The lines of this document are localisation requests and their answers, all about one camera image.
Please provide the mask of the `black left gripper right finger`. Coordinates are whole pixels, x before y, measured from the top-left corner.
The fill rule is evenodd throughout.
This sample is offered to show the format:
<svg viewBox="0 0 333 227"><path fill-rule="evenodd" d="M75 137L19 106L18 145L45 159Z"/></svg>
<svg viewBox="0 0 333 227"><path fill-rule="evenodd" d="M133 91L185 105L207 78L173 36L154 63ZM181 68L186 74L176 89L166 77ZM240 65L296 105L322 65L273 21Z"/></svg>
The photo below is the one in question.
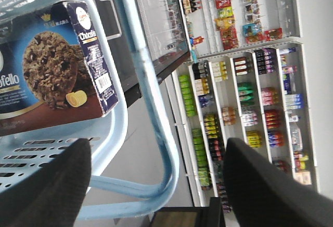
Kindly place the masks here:
<svg viewBox="0 0 333 227"><path fill-rule="evenodd" d="M240 226L332 226L332 200L279 170L243 140L230 137L223 178Z"/></svg>

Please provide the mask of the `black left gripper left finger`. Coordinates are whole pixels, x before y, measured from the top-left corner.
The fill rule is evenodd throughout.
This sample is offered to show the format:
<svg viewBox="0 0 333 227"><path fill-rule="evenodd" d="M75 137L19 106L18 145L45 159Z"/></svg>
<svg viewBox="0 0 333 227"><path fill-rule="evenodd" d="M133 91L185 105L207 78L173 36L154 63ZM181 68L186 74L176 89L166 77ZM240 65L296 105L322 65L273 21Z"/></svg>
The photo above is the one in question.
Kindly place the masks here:
<svg viewBox="0 0 333 227"><path fill-rule="evenodd" d="M92 175L89 140L1 193L1 226L74 226Z"/></svg>

